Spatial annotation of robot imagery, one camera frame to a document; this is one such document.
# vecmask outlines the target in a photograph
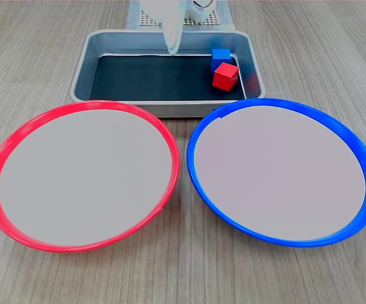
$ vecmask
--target table surface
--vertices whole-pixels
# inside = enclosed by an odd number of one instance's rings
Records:
[[[233,1],[267,97],[336,117],[366,144],[366,1]],[[72,102],[87,34],[125,28],[128,2],[0,1],[0,145]],[[167,120],[186,163],[198,120]],[[77,254],[36,251],[0,231],[0,303],[366,303],[366,228],[323,248],[249,237],[198,196],[185,165],[167,207],[133,236]]]

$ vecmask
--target black tray bottom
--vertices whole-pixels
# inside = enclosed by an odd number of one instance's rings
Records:
[[[90,99],[195,101],[244,99],[241,79],[231,91],[213,87],[209,56],[103,56]]]

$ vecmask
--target blue plate rim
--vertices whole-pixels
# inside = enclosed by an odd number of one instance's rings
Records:
[[[343,241],[351,236],[355,235],[357,232],[362,230],[366,226],[366,191],[365,198],[363,201],[363,205],[359,210],[358,214],[355,218],[341,230],[335,232],[326,237],[322,237],[319,239],[313,239],[308,241],[292,241],[287,239],[279,239],[275,237],[266,236],[260,234],[258,232],[252,231],[245,226],[238,224],[224,213],[222,213],[217,206],[213,204],[211,199],[207,197],[205,191],[201,187],[201,184],[197,178],[196,168],[194,166],[194,152],[196,149],[197,141],[201,135],[201,133],[206,129],[206,127],[212,123],[214,120],[218,118],[223,118],[234,111],[241,110],[243,108],[249,108],[252,106],[276,106],[279,108],[284,108],[287,110],[295,111],[297,113],[306,115],[317,122],[325,125],[328,129],[337,134],[352,150],[353,154],[356,156],[357,160],[363,171],[363,176],[365,177],[365,186],[366,186],[366,146],[359,139],[359,137],[353,133],[349,128],[343,125],[340,121],[331,117],[330,115],[307,106],[305,104],[297,103],[295,101],[283,100],[283,99],[274,99],[274,98],[253,98],[253,99],[244,99],[240,101],[236,101],[233,103],[229,103],[223,105],[213,112],[208,114],[196,127],[194,132],[191,135],[188,147],[187,147],[187,167],[189,170],[189,175],[191,177],[192,183],[196,188],[197,192],[203,199],[203,201],[223,220],[225,220],[228,224],[234,226],[236,229],[249,234],[255,238],[261,239],[263,241],[274,243],[282,246],[292,246],[292,247],[317,247],[317,246],[326,246],[334,243],[338,243]]]

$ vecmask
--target white grid base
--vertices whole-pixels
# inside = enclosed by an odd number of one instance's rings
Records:
[[[155,27],[155,21],[153,21],[147,14],[141,11],[141,15],[139,18],[139,26],[140,27]],[[203,23],[195,22],[192,19],[185,19],[184,25],[197,25],[197,26],[204,26],[204,25],[221,25],[220,17],[218,15],[218,11],[214,10],[208,18]]]

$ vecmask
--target red cube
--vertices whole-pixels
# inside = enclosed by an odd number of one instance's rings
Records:
[[[238,81],[239,68],[223,62],[214,72],[213,86],[229,91]]]

